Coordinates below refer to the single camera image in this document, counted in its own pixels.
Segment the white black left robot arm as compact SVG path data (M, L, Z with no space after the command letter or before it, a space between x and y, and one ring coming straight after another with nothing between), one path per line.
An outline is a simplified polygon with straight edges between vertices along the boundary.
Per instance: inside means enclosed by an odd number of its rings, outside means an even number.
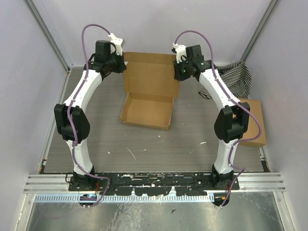
M57 132L68 145L73 159L70 183L86 191L93 190L98 180L88 151L90 123L86 117L86 108L95 90L107 76L126 70L123 43L119 38L96 41L95 52L86 58L75 89L64 103L54 107Z

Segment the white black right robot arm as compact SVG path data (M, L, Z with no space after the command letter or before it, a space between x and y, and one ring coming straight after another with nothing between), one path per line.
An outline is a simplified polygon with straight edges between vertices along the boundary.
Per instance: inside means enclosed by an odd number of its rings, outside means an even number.
M210 182L217 190L224 189L233 179L232 166L237 141L248 130L248 103L241 103L227 88L219 75L217 67L211 60L204 60L200 45L186 47L174 43L172 52L177 81L185 81L194 77L209 92L218 108L218 116L214 123L214 132L218 138L218 154L212 166Z

